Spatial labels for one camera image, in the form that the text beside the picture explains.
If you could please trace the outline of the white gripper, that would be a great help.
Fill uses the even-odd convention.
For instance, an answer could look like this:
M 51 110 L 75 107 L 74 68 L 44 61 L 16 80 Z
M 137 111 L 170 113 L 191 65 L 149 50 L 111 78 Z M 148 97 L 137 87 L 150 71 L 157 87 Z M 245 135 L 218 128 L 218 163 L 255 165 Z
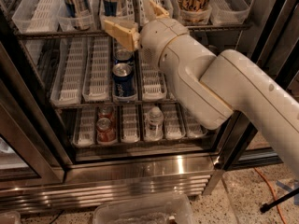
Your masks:
M 149 21 L 138 32 L 134 21 L 118 18 L 104 20 L 105 32 L 117 40 L 125 49 L 135 51 L 139 48 L 144 61 L 158 69 L 161 55 L 167 45 L 189 30 L 180 22 L 170 19 L 169 12 L 153 0 L 143 0 L 144 14 Z

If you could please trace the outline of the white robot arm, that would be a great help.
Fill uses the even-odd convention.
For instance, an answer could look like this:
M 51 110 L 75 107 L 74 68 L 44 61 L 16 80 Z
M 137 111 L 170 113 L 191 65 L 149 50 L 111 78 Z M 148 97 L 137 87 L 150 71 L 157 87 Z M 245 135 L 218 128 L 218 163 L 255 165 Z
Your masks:
M 212 53 L 164 8 L 145 3 L 149 22 L 141 30 L 133 21 L 109 16 L 105 31 L 163 72 L 173 95 L 201 125 L 215 130 L 235 111 L 243 113 L 299 176 L 298 102 L 240 52 Z

